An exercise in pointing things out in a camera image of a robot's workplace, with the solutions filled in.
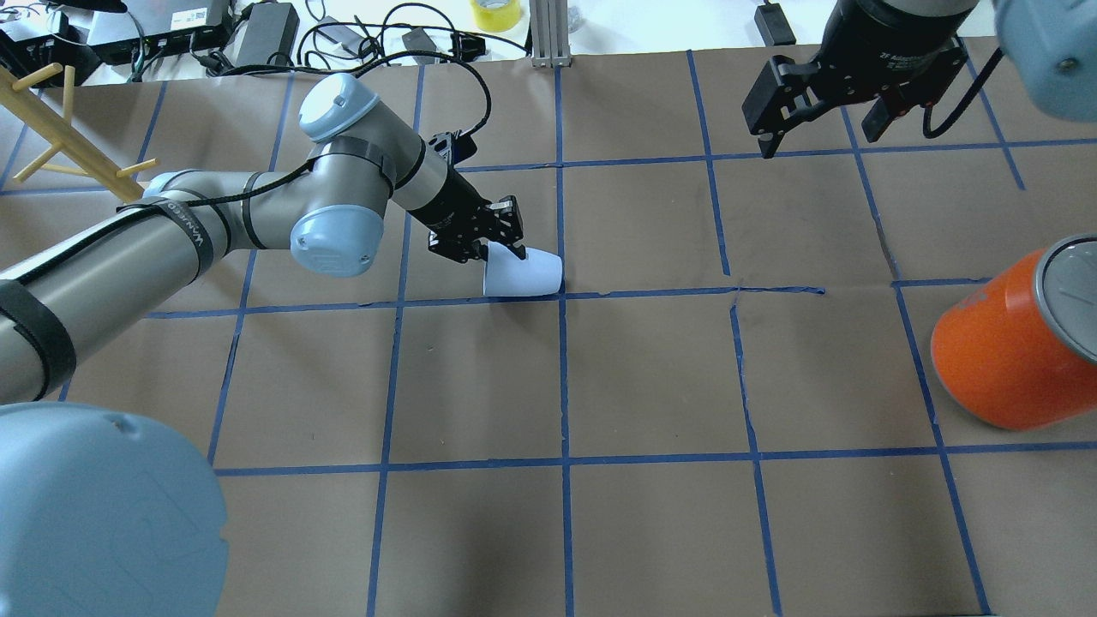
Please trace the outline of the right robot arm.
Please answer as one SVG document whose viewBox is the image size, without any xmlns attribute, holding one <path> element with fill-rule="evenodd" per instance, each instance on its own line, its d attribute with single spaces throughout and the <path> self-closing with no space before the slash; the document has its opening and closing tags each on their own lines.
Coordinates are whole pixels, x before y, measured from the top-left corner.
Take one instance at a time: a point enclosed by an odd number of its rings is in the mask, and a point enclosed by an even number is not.
<svg viewBox="0 0 1097 617">
<path fill-rule="evenodd" d="M 959 30 L 974 8 L 973 1 L 838 1 L 812 58 L 772 56 L 746 94 L 740 109 L 764 158 L 776 155 L 791 130 L 853 103 L 872 105 L 861 123 L 871 143 L 915 108 L 921 108 L 921 135 L 937 138 L 1004 59 L 1047 116 L 1094 121 L 1093 1 L 995 1 L 998 47 L 955 110 L 935 124 L 935 106 L 970 56 Z"/>
</svg>

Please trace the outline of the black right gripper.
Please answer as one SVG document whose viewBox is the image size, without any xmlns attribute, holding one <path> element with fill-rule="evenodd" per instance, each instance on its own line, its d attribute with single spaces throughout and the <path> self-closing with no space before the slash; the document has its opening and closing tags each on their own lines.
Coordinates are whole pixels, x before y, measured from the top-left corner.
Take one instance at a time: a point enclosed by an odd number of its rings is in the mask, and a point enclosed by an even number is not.
<svg viewBox="0 0 1097 617">
<path fill-rule="evenodd" d="M 901 116 L 901 93 L 914 105 L 938 101 L 968 58 L 957 30 L 975 1 L 838 1 L 808 63 L 772 57 L 748 91 L 743 116 L 764 159 L 784 136 L 823 116 L 828 105 L 877 99 L 861 121 L 878 143 Z"/>
</svg>

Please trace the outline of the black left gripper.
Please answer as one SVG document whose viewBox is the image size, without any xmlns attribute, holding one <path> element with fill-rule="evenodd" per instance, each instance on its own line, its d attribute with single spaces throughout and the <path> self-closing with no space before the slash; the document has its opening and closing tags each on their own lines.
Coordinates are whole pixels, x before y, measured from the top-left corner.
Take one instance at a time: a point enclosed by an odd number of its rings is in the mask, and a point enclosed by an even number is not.
<svg viewBox="0 0 1097 617">
<path fill-rule="evenodd" d="M 516 195 L 487 200 L 455 169 L 446 169 L 438 194 L 411 212 L 430 231 L 429 251 L 466 263 L 489 257 L 488 242 L 500 243 L 525 261 L 524 220 Z"/>
</svg>

